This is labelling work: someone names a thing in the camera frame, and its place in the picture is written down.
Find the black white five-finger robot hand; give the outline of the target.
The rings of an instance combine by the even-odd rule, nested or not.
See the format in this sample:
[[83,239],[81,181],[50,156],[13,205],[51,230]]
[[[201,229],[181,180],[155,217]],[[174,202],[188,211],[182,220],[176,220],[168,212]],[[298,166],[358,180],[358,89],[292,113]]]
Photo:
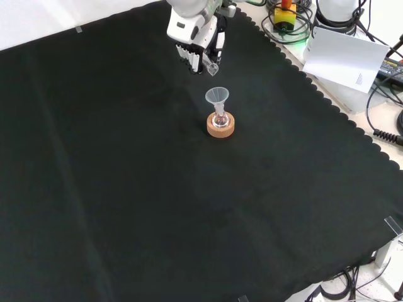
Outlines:
[[180,59],[194,74],[214,76],[219,71],[225,44],[224,17],[212,16],[205,21],[202,15],[183,18],[171,11],[167,35],[174,40]]

